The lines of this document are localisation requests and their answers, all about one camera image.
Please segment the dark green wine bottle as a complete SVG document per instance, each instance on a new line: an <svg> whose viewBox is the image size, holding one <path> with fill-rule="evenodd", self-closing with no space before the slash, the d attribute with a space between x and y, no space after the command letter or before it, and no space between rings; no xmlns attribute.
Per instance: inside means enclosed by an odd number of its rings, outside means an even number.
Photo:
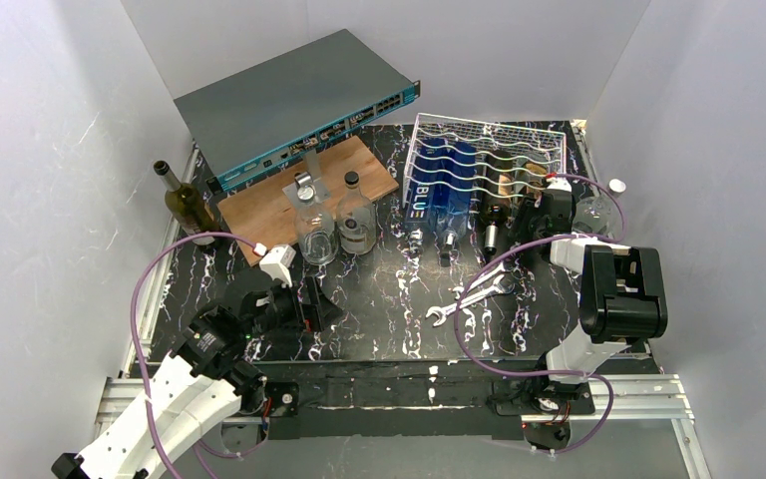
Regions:
<svg viewBox="0 0 766 479"><path fill-rule="evenodd" d="M480 203L480 222L484 227L483 255L490 260L498 251L498 238L512 211L515 193L512 155L504 150L486 156L486 179Z"/></svg>

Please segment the clear bottle white cap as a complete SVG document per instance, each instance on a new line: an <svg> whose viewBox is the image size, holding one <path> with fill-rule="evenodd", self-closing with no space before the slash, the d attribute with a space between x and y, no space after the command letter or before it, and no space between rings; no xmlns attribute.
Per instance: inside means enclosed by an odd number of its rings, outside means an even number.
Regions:
<svg viewBox="0 0 766 479"><path fill-rule="evenodd" d="M300 206L296 209L294 227L300 252L310 264L327 265L338 250L334 217L317 200L313 186L301 187L297 198Z"/></svg>

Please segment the clear liquor bottle black cap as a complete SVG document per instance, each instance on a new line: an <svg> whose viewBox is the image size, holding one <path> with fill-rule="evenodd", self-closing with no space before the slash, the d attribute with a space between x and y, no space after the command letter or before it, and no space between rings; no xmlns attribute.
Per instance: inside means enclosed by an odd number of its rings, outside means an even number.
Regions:
<svg viewBox="0 0 766 479"><path fill-rule="evenodd" d="M362 193L355 171L344 175L346 191L336 207L342 248L351 254L368 253L377 241L375 205Z"/></svg>

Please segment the dark wine bottle gold label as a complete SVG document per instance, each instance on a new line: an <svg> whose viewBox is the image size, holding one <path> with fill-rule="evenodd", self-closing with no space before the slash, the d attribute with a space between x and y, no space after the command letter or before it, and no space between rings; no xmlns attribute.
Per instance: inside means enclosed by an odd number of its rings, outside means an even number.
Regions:
<svg viewBox="0 0 766 479"><path fill-rule="evenodd" d="M218 220L198 189L182 182L166 161L154 162L153 169L167 189L164 194L166 207L189 237L221 231Z"/></svg>

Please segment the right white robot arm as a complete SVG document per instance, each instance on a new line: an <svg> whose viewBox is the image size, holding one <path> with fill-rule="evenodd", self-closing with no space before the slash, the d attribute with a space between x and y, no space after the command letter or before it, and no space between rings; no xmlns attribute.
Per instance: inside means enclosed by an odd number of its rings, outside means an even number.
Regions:
<svg viewBox="0 0 766 479"><path fill-rule="evenodd" d="M615 354L662 336L668 324L659 251L575 231L575 213L571 192L547 189L524 198L513 223L516 241L535 241L551 264L580 275L577 325L542 357L546 389L576 388Z"/></svg>

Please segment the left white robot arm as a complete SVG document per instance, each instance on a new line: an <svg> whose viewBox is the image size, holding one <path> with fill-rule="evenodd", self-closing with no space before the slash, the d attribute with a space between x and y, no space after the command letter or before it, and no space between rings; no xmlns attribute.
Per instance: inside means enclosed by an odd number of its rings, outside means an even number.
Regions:
<svg viewBox="0 0 766 479"><path fill-rule="evenodd" d="M224 419L297 412L299 386L276 382L245 359L249 343L272 332L320 332L343 311L308 276L302 294L275 279L200 309L154 375L114 422L51 467L57 478L159 478Z"/></svg>

